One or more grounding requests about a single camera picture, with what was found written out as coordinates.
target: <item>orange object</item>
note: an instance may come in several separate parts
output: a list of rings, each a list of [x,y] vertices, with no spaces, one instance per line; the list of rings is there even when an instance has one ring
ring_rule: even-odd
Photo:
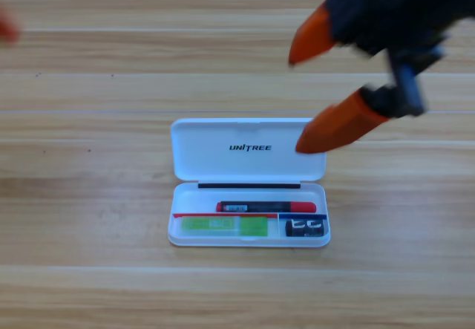
[[[388,120],[371,110],[356,91],[308,123],[295,150],[315,154],[347,146]]]
[[[20,37],[20,29],[13,18],[3,8],[0,8],[0,38],[8,43],[16,43]]]
[[[323,4],[297,30],[290,47],[289,64],[293,66],[306,62],[329,51],[334,45],[330,15]]]

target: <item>open case lid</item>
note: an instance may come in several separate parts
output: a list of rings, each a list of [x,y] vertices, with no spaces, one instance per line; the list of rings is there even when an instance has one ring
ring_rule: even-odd
[[[181,119],[171,126],[174,171],[181,180],[215,183],[315,181],[327,156],[298,154],[303,118]]]

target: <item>red marker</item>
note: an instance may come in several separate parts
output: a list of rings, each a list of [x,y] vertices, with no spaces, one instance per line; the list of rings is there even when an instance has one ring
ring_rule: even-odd
[[[317,212],[308,201],[221,201],[217,212]]]

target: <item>wooden table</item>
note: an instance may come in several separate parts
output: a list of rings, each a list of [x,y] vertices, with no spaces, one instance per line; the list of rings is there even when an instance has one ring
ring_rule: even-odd
[[[4,0],[0,327],[475,328],[475,27],[422,78],[431,112],[328,155],[320,250],[167,239],[169,127],[181,117],[313,117],[382,57],[290,71],[322,0]]]

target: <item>green label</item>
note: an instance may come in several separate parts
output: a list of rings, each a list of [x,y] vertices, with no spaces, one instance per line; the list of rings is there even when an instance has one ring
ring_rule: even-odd
[[[232,217],[183,217],[183,230],[233,230],[235,220]]]

